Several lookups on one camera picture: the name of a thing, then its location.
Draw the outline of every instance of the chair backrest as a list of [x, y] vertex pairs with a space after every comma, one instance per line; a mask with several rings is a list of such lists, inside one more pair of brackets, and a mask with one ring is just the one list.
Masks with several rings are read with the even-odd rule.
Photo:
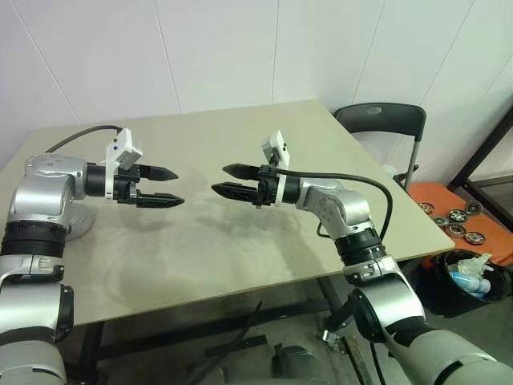
[[344, 128], [354, 132], [395, 132], [420, 142], [426, 112], [419, 106], [399, 103], [363, 103], [339, 108], [334, 114]]

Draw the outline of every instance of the beige tabletop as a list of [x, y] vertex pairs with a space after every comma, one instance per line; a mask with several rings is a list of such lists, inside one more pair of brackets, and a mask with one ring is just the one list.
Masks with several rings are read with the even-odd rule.
[[[261, 142], [280, 129], [297, 171], [345, 172], [383, 183], [394, 213], [383, 244], [398, 260], [454, 247], [454, 242], [392, 181], [382, 167], [317, 101], [285, 103], [114, 124], [143, 144], [141, 164], [179, 175], [145, 182], [143, 193], [173, 193], [185, 204], [137, 209], [88, 197], [95, 223], [64, 251], [64, 282], [75, 290], [75, 324], [117, 318], [244, 290], [339, 273], [333, 242], [316, 235], [317, 218], [293, 205], [255, 209], [216, 195], [211, 184], [235, 181], [226, 164], [265, 163]], [[80, 128], [36, 131], [0, 172], [6, 213], [28, 156], [44, 152]], [[111, 132], [95, 132], [59, 153], [100, 162]], [[365, 195], [379, 229], [386, 201], [375, 188], [345, 182]]]

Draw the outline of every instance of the black cable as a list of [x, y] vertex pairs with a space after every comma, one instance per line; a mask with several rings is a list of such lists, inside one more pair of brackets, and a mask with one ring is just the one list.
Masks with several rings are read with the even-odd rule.
[[198, 374], [189, 382], [187, 382], [187, 385], [198, 385], [205, 379], [205, 377], [216, 367], [220, 365], [220, 363], [240, 344], [240, 341], [244, 338], [246, 333], [248, 333], [249, 328], [253, 325], [253, 323], [256, 320], [256, 316], [258, 314], [258, 311], [260, 310], [262, 306], [262, 301], [256, 305], [255, 310], [251, 313], [251, 315], [248, 317], [248, 321], [246, 321], [246, 324], [244, 327], [240, 330], [239, 334], [230, 342], [230, 344], [226, 347], [226, 350], [221, 353], [220, 355], [217, 355], [214, 357], [210, 363], [208, 363], [207, 366], [205, 366]]
[[65, 140], [61, 140], [55, 146], [48, 148], [46, 150], [46, 152], [54, 152], [55, 150], [60, 149], [64, 144], [68, 144], [72, 140], [75, 140], [75, 139], [79, 138], [80, 136], [84, 136], [90, 132], [100, 131], [100, 130], [116, 130], [117, 133], [119, 134], [121, 132], [121, 130], [123, 130], [123, 129], [118, 126], [111, 126], [111, 125], [94, 126], [91, 128], [86, 128], [85, 130], [82, 130], [81, 132], [77, 132], [76, 134], [73, 134], [72, 136], [68, 136]]
[[321, 227], [322, 227], [322, 223], [319, 222], [319, 225], [317, 225], [317, 235], [321, 238], [329, 238], [329, 235], [328, 234], [323, 234], [321, 233]]
[[370, 342], [370, 351], [372, 352], [372, 360], [374, 361], [374, 366], [376, 367], [376, 372], [378, 373], [379, 382], [381, 385], [386, 385], [385, 377], [383, 377], [382, 367], [379, 365], [376, 347], [372, 341]]
[[392, 208], [394, 207], [394, 199], [392, 198], [392, 194], [390, 191], [381, 183], [365, 178], [364, 176], [350, 175], [350, 174], [338, 174], [338, 173], [328, 173], [328, 172], [300, 172], [300, 171], [289, 171], [282, 170], [281, 168], [277, 168], [276, 172], [282, 175], [288, 176], [297, 176], [300, 178], [324, 178], [324, 179], [342, 179], [342, 180], [354, 180], [357, 182], [362, 182], [365, 184], [370, 184], [375, 188], [379, 188], [386, 197], [386, 214], [385, 220], [383, 221], [382, 231], [379, 234], [379, 237], [383, 239], [386, 234], [386, 230], [388, 229], [388, 225], [390, 223], [390, 218], [392, 217]]

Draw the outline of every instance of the wall panel seam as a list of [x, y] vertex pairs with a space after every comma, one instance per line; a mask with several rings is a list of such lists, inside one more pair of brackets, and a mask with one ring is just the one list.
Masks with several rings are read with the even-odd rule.
[[274, 103], [274, 84], [276, 78], [276, 54], [278, 44], [278, 23], [280, 21], [280, 0], [276, 1], [276, 24], [274, 26], [274, 50], [273, 50], [273, 82], [271, 83], [271, 104]]
[[475, 0], [473, 0], [472, 3], [470, 4], [470, 6], [468, 7], [467, 14], [465, 14], [465, 17], [463, 18], [462, 23], [460, 24], [460, 26], [458, 28], [458, 31], [454, 35], [454, 38], [452, 39], [452, 42], [450, 42], [449, 49], [447, 50], [446, 54], [443, 56], [442, 62], [440, 62], [440, 65], [438, 66], [437, 71], [434, 73], [433, 79], [431, 80], [430, 85], [427, 87], [426, 92], [424, 93], [424, 96], [422, 97], [422, 99], [419, 102], [419, 105], [422, 105], [422, 103], [424, 103], [424, 101], [426, 100], [426, 97], [430, 93], [431, 88], [433, 87], [434, 81], [436, 80], [438, 74], [442, 70], [443, 65], [445, 64], [445, 62], [447, 60], [447, 57], [449, 56], [450, 51], [452, 50], [452, 47], [454, 46], [454, 44], [458, 40], [459, 34], [461, 33], [461, 30], [462, 30], [463, 26], [465, 25], [465, 22], [468, 19], [468, 15], [470, 14], [470, 12], [472, 10], [472, 7], [474, 6], [474, 3], [475, 3]]
[[513, 58], [513, 54], [511, 54], [507, 59], [506, 59], [506, 62], [504, 62], [504, 64], [500, 67], [499, 69], [499, 72], [497, 72], [497, 75], [494, 77], [494, 79], [491, 81], [490, 83], [490, 86], [488, 86], [487, 90], [485, 91], [485, 93], [483, 94], [483, 97], [481, 98], [481, 100], [485, 99], [487, 96], [488, 96], [488, 93], [490, 92], [490, 90], [493, 88], [493, 86], [495, 85], [495, 82], [497, 81], [497, 79], [500, 77], [500, 75], [503, 73], [504, 71], [504, 68], [506, 68], [506, 66], [509, 64], [509, 62], [511, 61], [511, 58]]
[[157, 21], [157, 28], [159, 29], [160, 41], [162, 42], [162, 48], [164, 49], [164, 54], [166, 55], [166, 63], [168, 64], [169, 78], [171, 80], [171, 84], [173, 86], [173, 91], [175, 92], [176, 104], [178, 105], [178, 111], [182, 114], [182, 106], [180, 105], [180, 99], [178, 98], [178, 91], [176, 90], [175, 78], [173, 76], [173, 70], [171, 68], [171, 60], [169, 59], [168, 48], [166, 47], [166, 41], [164, 40], [164, 34], [162, 33], [162, 26], [160, 24], [159, 17], [159, 9], [157, 8], [157, 4], [155, 0], [153, 0], [153, 6], [155, 8], [155, 17]]
[[356, 87], [354, 88], [354, 94], [353, 94], [353, 98], [351, 99], [351, 104], [354, 103], [354, 100], [358, 93], [358, 88], [360, 87], [360, 82], [362, 81], [362, 78], [363, 78], [363, 73], [366, 70], [367, 61], [369, 60], [369, 56], [370, 56], [370, 50], [372, 49], [372, 46], [374, 44], [374, 39], [376, 38], [376, 34], [377, 34], [378, 28], [379, 28], [379, 23], [382, 20], [382, 15], [383, 15], [384, 9], [385, 9], [385, 2], [383, 1], [382, 9], [379, 12], [378, 20], [376, 21], [376, 27], [374, 28], [374, 33], [372, 34], [372, 39], [370, 40], [369, 50], [367, 51], [366, 59], [363, 62], [362, 70], [360, 71], [360, 77], [358, 78], [358, 82], [356, 84]]
[[28, 25], [25, 23], [25, 19], [23, 18], [21, 12], [19, 11], [19, 9], [16, 7], [16, 4], [14, 4], [14, 1], [13, 0], [10, 0], [10, 4], [12, 5], [12, 7], [14, 8], [14, 12], [16, 12], [16, 15], [18, 16], [19, 20], [20, 20], [20, 23], [23, 25], [23, 28], [25, 29], [25, 32], [26, 34], [28, 35], [30, 41], [32, 42], [32, 44], [34, 45], [34, 48], [35, 50], [38, 52], [38, 55], [39, 57], [41, 58], [46, 70], [48, 71], [48, 73], [50, 74], [51, 78], [54, 80], [54, 83], [55, 85], [57, 86], [59, 92], [61, 93], [61, 95], [63, 96], [64, 100], [66, 101], [66, 104], [67, 106], [71, 109], [71, 111], [73, 112], [73, 115], [75, 116], [75, 118], [77, 119], [77, 122], [79, 124], [82, 123], [82, 120], [79, 118], [79, 114], [77, 114], [77, 111], [73, 108], [73, 105], [71, 104], [70, 100], [68, 99], [66, 93], [64, 92], [63, 90], [63, 87], [61, 86], [60, 82], [57, 80], [57, 77], [55, 76], [54, 72], [51, 70], [50, 68], [50, 64], [48, 64], [44, 54], [42, 53], [41, 49], [39, 48], [39, 45], [37, 44], [37, 42], [35, 41], [35, 38], [34, 36], [32, 35], [32, 33], [30, 32], [30, 29], [28, 27]]

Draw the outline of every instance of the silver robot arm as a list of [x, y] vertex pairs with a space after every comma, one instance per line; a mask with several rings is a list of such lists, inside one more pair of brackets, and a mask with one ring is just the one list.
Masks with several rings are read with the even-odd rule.
[[299, 177], [299, 172], [272, 165], [231, 164], [223, 170], [238, 179], [255, 180], [258, 186], [225, 182], [212, 189], [257, 207], [274, 204], [277, 186], [286, 176], [281, 201], [313, 213], [326, 228], [344, 262], [343, 274], [355, 286], [348, 301], [326, 320], [326, 332], [333, 333], [353, 316], [360, 333], [371, 342], [384, 343], [418, 385], [512, 383], [513, 369], [450, 331], [428, 327], [421, 302], [386, 252], [369, 204], [359, 192], [345, 189], [335, 179]]
[[150, 208], [184, 202], [171, 194], [142, 194], [136, 188], [141, 177], [177, 178], [165, 168], [135, 164], [140, 155], [124, 129], [107, 146], [106, 167], [52, 153], [27, 160], [0, 251], [0, 384], [67, 381], [54, 343], [73, 326], [73, 290], [60, 281], [66, 240], [76, 235], [74, 227], [83, 219], [77, 213], [87, 215], [77, 210], [76, 200], [105, 197]]

